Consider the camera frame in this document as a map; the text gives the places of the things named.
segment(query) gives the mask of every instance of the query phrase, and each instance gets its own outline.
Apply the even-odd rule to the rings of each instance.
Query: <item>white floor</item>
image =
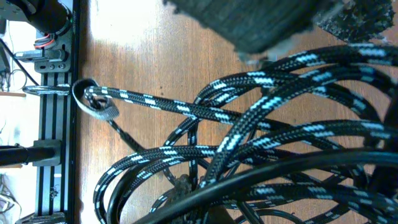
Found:
[[[24,22],[10,22],[7,33],[2,39],[14,52],[34,50],[35,29]],[[15,63],[11,63],[14,69],[18,69]],[[25,69],[40,83],[40,74],[34,71],[33,63],[22,63]],[[21,72],[16,73],[15,85],[24,82]],[[39,107],[38,96],[26,97],[0,96],[0,145],[32,146],[33,141],[39,136]],[[21,217],[34,213],[36,194],[36,167],[31,165],[18,169],[1,169],[0,173],[6,174],[5,183],[14,194],[14,197],[22,207]],[[19,219],[19,208],[14,207],[0,215],[0,224],[14,224]]]

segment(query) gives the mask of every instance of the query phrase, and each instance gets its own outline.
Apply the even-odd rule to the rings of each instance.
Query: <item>wooden table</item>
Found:
[[[94,78],[100,85],[192,102],[209,82],[225,75],[253,69],[238,60],[233,46],[227,41],[210,30],[202,29],[196,21],[186,16],[173,15],[173,7],[164,7],[161,1],[87,0],[82,3],[81,11],[80,74],[84,78]],[[394,44],[398,44],[398,38],[394,34],[396,30],[385,32]],[[342,44],[320,29],[294,41],[295,47],[289,53]],[[391,68],[382,69],[397,76],[396,71]],[[385,113],[389,100],[374,88],[358,82],[339,83],[362,94],[378,112]],[[259,97],[259,91],[254,90],[226,108],[243,112]],[[166,137],[185,118],[179,114],[125,102],[116,101],[116,104],[121,114],[116,122],[147,148],[162,145]],[[338,103],[313,95],[300,96],[269,117],[290,124],[325,119],[357,119],[351,111]],[[131,150],[107,123],[84,113],[80,113],[79,123],[76,215],[80,216],[80,223],[92,223],[96,221],[92,196],[98,179],[113,163],[130,154]],[[201,122],[198,142],[218,145],[229,128],[225,124]],[[362,144],[361,138],[335,139],[349,147]],[[186,143],[186,138],[183,138],[177,145]],[[302,143],[281,148],[301,153],[316,150]],[[187,170],[186,164],[172,168],[175,175]],[[329,175],[321,171],[309,173],[321,179]],[[106,206],[115,184],[114,181],[106,192]],[[121,222],[132,223],[146,215],[152,203],[170,188],[171,184],[164,176],[150,178],[129,199]],[[301,200],[276,209],[294,212],[305,220],[334,205],[334,202],[322,200]],[[239,212],[232,213],[234,217],[240,215]],[[266,217],[265,221],[289,223],[274,217]],[[349,212],[333,223],[365,221],[362,216]]]

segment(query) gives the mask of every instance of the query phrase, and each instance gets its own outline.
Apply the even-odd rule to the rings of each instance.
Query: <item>gray strap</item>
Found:
[[[78,80],[72,86],[72,94],[76,100],[77,105],[81,110],[88,113],[92,117],[100,120],[109,121],[111,119],[117,118],[119,116],[119,110],[111,99],[105,98],[105,105],[100,109],[93,108],[92,106],[87,106],[82,102],[85,89],[90,86],[98,86],[98,83],[90,78]]]

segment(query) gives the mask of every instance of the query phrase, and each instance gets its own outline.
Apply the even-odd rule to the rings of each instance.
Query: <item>wooden surface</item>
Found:
[[[202,29],[186,16],[172,14],[173,7],[161,1],[87,0],[82,4],[81,76],[94,78],[100,85],[192,102],[209,82],[225,75],[248,71],[233,52],[233,46],[210,30]],[[385,34],[394,44],[398,38],[392,29]],[[320,29],[296,40],[289,53],[341,44]],[[396,74],[390,68],[386,72]],[[374,88],[362,83],[343,82],[364,95],[384,114],[388,99]],[[243,112],[260,97],[255,90],[226,108]],[[166,137],[184,120],[184,116],[116,101],[120,110],[118,124],[143,146],[152,148],[164,143]],[[312,95],[298,97],[273,112],[272,119],[290,124],[325,119],[357,119],[355,115],[330,100]],[[76,176],[76,222],[96,222],[92,203],[98,179],[113,163],[131,153],[107,123],[80,113],[78,161]],[[204,121],[200,124],[198,142],[218,145],[230,126]],[[345,146],[360,146],[360,138],[337,138]],[[186,144],[183,138],[178,144]],[[282,149],[309,152],[316,149],[304,144],[289,144]],[[172,169],[174,174],[186,172],[187,165]],[[327,173],[310,172],[319,178]],[[108,188],[106,206],[116,182]],[[146,215],[152,203],[171,185],[157,175],[141,185],[123,210],[121,223],[132,223]],[[334,202],[302,200],[276,207],[295,213],[305,220],[334,206]],[[266,223],[290,223],[281,218],[266,217]],[[364,223],[360,215],[349,212],[333,223]]]

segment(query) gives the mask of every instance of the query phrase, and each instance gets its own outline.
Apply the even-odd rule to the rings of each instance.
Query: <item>red wire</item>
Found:
[[[35,46],[35,48],[37,49],[37,48],[46,47],[46,46],[48,46],[48,45],[50,45],[50,44],[54,43],[54,41],[55,41],[55,39],[52,39],[50,42],[48,42],[48,43],[46,43],[46,44],[39,45],[39,46]]]
[[[38,40],[46,39],[48,37],[50,37],[50,34],[47,34],[45,37],[41,37],[41,38],[36,39],[35,42],[38,41]]]

